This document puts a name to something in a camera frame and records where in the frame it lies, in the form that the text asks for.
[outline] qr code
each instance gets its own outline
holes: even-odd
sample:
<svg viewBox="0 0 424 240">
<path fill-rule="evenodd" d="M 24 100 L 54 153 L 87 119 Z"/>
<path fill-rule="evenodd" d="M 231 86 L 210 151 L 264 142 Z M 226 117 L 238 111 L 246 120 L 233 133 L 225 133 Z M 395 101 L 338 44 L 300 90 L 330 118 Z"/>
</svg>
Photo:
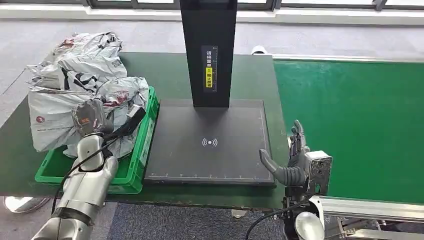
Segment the qr code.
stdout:
<svg viewBox="0 0 424 240">
<path fill-rule="evenodd" d="M 119 60 L 119 59 L 116 59 L 115 61 L 113 61 L 113 62 L 112 62 L 112 65 L 113 65 L 115 68 L 119 67 L 119 65 L 121 65 L 121 64 L 122 64 L 122 62 L 121 62 L 121 60 Z"/>
</svg>

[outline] yellow sticker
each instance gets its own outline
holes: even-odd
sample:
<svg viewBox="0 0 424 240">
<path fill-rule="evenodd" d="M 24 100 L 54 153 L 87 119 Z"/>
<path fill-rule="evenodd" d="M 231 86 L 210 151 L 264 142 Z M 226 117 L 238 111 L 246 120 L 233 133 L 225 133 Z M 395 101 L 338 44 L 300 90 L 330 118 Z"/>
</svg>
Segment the yellow sticker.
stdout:
<svg viewBox="0 0 424 240">
<path fill-rule="evenodd" d="M 206 67 L 206 88 L 212 88 L 212 67 Z"/>
</svg>

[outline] black scanning platform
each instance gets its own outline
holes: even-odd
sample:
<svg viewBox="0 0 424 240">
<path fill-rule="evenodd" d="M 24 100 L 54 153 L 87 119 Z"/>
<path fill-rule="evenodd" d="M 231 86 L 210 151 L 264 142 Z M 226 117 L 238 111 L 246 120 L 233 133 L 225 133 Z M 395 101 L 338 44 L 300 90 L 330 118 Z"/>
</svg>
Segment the black scanning platform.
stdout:
<svg viewBox="0 0 424 240">
<path fill-rule="evenodd" d="M 259 149 L 270 152 L 262 100 L 231 100 L 229 108 L 161 100 L 144 183 L 275 187 Z"/>
</svg>

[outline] robotic arm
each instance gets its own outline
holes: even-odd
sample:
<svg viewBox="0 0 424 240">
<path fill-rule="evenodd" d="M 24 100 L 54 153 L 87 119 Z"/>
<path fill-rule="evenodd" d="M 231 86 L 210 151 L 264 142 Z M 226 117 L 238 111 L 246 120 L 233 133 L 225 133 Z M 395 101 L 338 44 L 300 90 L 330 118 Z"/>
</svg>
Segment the robotic arm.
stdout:
<svg viewBox="0 0 424 240">
<path fill-rule="evenodd" d="M 324 213 L 318 196 L 326 195 L 333 158 L 323 151 L 310 151 L 304 128 L 294 121 L 290 137 L 290 160 L 279 166 L 264 149 L 262 164 L 285 188 L 282 213 L 284 232 L 290 240 L 323 240 Z"/>
<path fill-rule="evenodd" d="M 113 124 L 106 118 L 101 100 L 88 100 L 72 112 L 74 125 L 82 136 L 77 145 L 78 158 L 63 178 L 63 196 L 57 208 L 32 240 L 90 239 L 94 220 L 118 170 L 118 160 L 108 146 L 131 134 L 145 114 L 134 104 L 126 123 L 112 132 Z"/>
</svg>

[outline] silver robotic arm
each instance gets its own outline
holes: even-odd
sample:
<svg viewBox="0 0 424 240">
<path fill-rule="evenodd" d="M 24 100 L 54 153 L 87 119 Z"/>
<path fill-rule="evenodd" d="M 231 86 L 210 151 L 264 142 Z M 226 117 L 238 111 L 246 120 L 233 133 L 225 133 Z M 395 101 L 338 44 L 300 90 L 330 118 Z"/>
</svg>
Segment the silver robotic arm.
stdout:
<svg viewBox="0 0 424 240">
<path fill-rule="evenodd" d="M 78 143 L 78 158 L 74 166 L 91 153 L 100 150 L 103 138 L 89 135 Z M 109 156 L 96 156 L 83 163 L 80 169 L 70 174 L 63 186 L 63 196 L 50 219 L 33 240 L 89 240 L 94 219 L 103 206 L 108 188 L 118 169 L 118 161 Z"/>
<path fill-rule="evenodd" d="M 113 123 L 100 99 L 88 100 L 72 111 L 75 128 L 83 136 L 77 145 L 78 158 L 59 186 L 63 184 L 63 196 L 57 208 L 32 240 L 90 239 L 94 220 L 118 170 L 118 160 L 108 146 L 131 134 L 145 114 L 143 108 L 133 104 L 125 124 L 112 132 Z"/>
</svg>

